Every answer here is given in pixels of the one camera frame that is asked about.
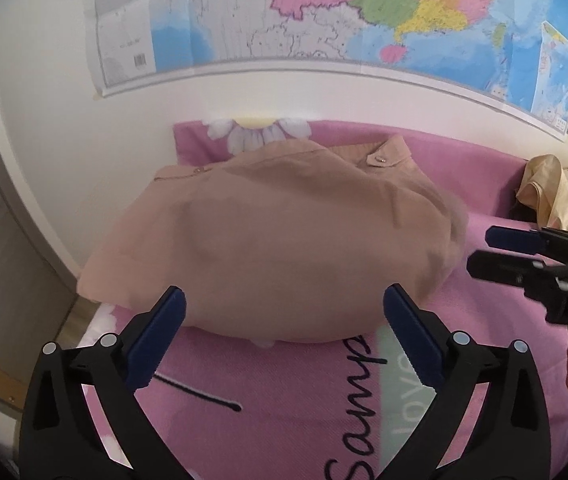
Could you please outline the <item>pink jacket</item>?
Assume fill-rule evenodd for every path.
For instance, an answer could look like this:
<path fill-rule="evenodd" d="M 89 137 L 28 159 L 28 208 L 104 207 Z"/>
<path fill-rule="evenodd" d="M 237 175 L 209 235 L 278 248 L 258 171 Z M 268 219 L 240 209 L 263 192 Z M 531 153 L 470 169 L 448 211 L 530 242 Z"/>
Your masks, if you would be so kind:
<path fill-rule="evenodd" d="M 177 286 L 187 326 L 333 341 L 380 327 L 392 284 L 416 301 L 432 296 L 461 260 L 466 227 L 464 206 L 401 136 L 278 141 L 159 170 L 94 249 L 78 291 L 145 312 Z"/>

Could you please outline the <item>cream yellow garment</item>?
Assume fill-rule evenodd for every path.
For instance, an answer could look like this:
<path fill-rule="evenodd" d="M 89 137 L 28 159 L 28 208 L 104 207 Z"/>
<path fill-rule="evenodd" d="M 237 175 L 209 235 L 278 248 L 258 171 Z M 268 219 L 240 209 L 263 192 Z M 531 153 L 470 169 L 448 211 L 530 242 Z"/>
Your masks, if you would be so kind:
<path fill-rule="evenodd" d="M 540 228 L 568 231 L 568 167 L 554 155 L 532 158 L 526 163 L 516 200 L 536 213 Z"/>

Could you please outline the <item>pink floral bed sheet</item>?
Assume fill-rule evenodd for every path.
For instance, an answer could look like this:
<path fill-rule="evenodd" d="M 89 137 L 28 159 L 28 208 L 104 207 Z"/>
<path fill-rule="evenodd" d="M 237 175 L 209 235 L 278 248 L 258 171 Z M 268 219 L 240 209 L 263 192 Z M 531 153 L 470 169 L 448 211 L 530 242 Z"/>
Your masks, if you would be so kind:
<path fill-rule="evenodd" d="M 485 248 L 508 220 L 525 161 L 476 144 L 353 122 L 310 122 L 310 140 L 333 146 L 403 136 L 413 160 L 470 212 L 465 251 Z M 179 164 L 222 162 L 242 148 L 201 122 L 173 126 Z M 426 309 L 481 344 L 523 339 L 548 407 L 551 474 L 568 463 L 566 328 L 514 288 L 473 280 L 462 262 Z M 329 344 L 252 342 L 181 328 L 148 387 L 135 393 L 165 444 L 195 479 L 373 479 L 434 397 L 394 333 Z"/>

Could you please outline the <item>colourful wall map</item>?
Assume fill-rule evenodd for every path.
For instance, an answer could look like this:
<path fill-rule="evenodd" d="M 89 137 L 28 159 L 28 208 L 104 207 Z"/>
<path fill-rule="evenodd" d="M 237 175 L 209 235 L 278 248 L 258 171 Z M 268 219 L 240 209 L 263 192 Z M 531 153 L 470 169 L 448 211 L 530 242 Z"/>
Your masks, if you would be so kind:
<path fill-rule="evenodd" d="M 568 0 L 84 0 L 103 96 L 198 75 L 386 78 L 568 131 Z"/>

